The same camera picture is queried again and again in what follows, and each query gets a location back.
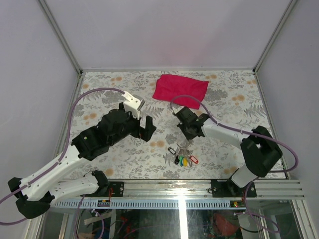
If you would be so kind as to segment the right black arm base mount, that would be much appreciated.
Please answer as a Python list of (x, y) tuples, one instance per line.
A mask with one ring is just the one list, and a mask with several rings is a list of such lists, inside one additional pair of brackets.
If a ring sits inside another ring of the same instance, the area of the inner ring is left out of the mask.
[(253, 181), (258, 179), (256, 175), (254, 175), (252, 179), (239, 179), (240, 182), (244, 182), (243, 187), (235, 184), (233, 177), (234, 173), (228, 179), (211, 179), (210, 188), (207, 189), (208, 193), (210, 193), (213, 198), (245, 198), (246, 190), (248, 190), (248, 197), (254, 198), (257, 196), (255, 190), (252, 190), (255, 186)]

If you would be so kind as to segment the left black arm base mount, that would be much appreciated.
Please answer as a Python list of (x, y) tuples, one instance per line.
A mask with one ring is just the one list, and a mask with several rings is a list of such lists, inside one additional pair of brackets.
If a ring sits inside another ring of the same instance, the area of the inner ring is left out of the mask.
[(124, 195), (124, 185), (123, 181), (111, 181), (107, 189), (102, 189), (101, 192), (97, 193), (98, 197), (107, 197), (107, 198), (119, 198)]

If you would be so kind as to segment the key with black tag centre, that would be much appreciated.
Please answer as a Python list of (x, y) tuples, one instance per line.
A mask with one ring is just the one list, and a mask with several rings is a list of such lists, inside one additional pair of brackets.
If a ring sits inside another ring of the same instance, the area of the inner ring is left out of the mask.
[(171, 154), (173, 154), (173, 155), (176, 154), (176, 151), (175, 151), (173, 148), (171, 148), (171, 147), (168, 148), (168, 151), (169, 151)]

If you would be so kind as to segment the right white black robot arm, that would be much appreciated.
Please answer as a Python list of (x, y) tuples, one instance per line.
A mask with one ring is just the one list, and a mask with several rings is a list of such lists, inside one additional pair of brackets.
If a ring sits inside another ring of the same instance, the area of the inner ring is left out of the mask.
[(173, 111), (179, 120), (180, 128), (186, 139), (209, 137), (230, 144), (242, 151), (245, 164), (237, 169), (227, 183), (228, 193), (239, 196), (245, 191), (248, 183), (256, 178), (265, 177), (281, 159), (283, 153), (273, 141), (268, 130), (263, 126), (243, 133), (223, 127), (214, 122), (208, 114), (197, 116), (188, 107)]

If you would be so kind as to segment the keyring with coloured tags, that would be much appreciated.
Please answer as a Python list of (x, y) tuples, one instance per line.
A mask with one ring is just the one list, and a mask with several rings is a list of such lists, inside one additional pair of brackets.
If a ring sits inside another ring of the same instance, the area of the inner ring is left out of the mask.
[(186, 138), (183, 133), (180, 133), (176, 137), (177, 149), (174, 153), (175, 160), (174, 163), (180, 167), (192, 167), (197, 165), (199, 160), (190, 153), (189, 148), (191, 147), (193, 141)]

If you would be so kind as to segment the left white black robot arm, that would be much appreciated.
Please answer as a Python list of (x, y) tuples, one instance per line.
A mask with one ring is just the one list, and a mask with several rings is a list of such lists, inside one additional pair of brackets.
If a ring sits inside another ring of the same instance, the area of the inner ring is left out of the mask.
[(36, 173), (26, 178), (12, 178), (8, 182), (17, 198), (18, 211), (27, 219), (36, 218), (48, 209), (69, 198), (80, 195), (105, 196), (110, 183), (103, 171), (95, 170), (85, 176), (62, 182), (62, 179), (79, 166), (93, 161), (109, 151), (110, 147), (127, 136), (148, 142), (156, 130), (153, 118), (146, 117), (145, 127), (141, 118), (126, 111), (123, 103), (110, 110), (101, 121), (76, 136), (66, 149), (61, 161), (53, 159)]

